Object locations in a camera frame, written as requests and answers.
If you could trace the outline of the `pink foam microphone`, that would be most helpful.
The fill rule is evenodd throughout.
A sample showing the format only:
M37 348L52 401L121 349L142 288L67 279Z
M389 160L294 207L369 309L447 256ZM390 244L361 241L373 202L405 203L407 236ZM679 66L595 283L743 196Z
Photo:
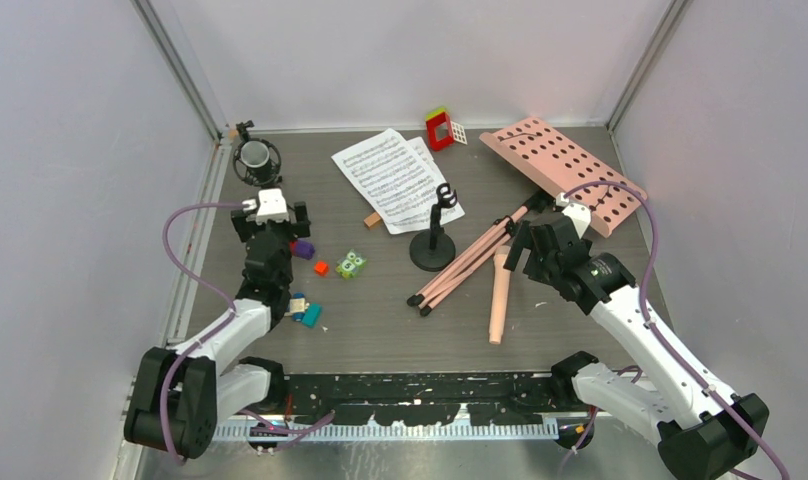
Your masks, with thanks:
M492 345L500 345L504 334L511 278L511 271L505 268L509 253L510 247L504 245L493 256L494 278L488 329L488 341Z

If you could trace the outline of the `pink music stand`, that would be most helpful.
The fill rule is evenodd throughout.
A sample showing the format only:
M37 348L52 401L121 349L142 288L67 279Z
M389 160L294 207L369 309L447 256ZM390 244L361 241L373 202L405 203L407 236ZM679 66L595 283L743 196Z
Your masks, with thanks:
M546 121L528 117L505 128L487 131L481 142L531 180L539 190L514 213L496 220L466 250L458 254L407 304L426 316L481 265L494 258L500 246L511 240L523 217L559 207L559 195L590 213L590 226L601 236L612 235L617 226L648 198L646 192L591 154Z

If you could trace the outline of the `black round-base microphone stand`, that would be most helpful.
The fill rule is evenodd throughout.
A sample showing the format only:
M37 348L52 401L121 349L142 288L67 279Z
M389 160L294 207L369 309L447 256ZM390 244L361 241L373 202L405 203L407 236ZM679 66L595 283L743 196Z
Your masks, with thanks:
M457 193L449 183L442 183L436 189L437 201L431 207L429 228L418 233L409 245L411 262L419 269L439 272L455 259L454 241L445 233L441 225L443 210L450 210L458 204Z

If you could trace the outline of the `sheet music page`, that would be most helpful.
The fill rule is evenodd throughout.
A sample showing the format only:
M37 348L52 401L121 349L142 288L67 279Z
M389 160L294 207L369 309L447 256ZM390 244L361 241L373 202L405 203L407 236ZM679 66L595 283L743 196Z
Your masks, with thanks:
M435 204L436 189L446 182L394 129L341 150L331 159L382 216L392 235L408 233L405 222L426 211L430 202Z
M416 137L408 140L408 144L413 147L418 155L441 177L441 180L445 181L445 177L441 173L439 167L436 165L425 140L421 137ZM433 204L434 201L430 202L426 211L412 217L411 219L408 219L405 222L405 232L428 229L430 226L430 208ZM460 204L457 204L451 209L443 209L440 218L440 225L444 226L452 221L462 218L464 215L465 211Z

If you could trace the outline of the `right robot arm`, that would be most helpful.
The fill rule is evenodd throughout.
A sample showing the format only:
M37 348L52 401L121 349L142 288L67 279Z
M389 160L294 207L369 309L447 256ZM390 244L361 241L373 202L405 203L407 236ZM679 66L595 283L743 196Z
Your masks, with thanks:
M564 410L598 407L642 435L677 479L717 479L758 450L769 409L713 375L641 297L635 277L610 253L592 255L573 220L521 222L505 267L529 254L523 274L553 287L629 353L653 390L579 351L552 368L551 397Z

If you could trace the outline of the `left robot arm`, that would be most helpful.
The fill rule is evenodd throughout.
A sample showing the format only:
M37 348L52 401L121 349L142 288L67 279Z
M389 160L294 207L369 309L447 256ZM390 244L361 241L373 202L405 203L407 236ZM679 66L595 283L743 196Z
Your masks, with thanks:
M309 236L308 209L303 202L261 200L226 207L245 246L240 288L222 296L225 311L197 335L143 354L123 428L127 442L177 462L200 457L217 427L241 410L253 405L273 414L287 398L280 363L241 354L286 316L294 279L290 245Z

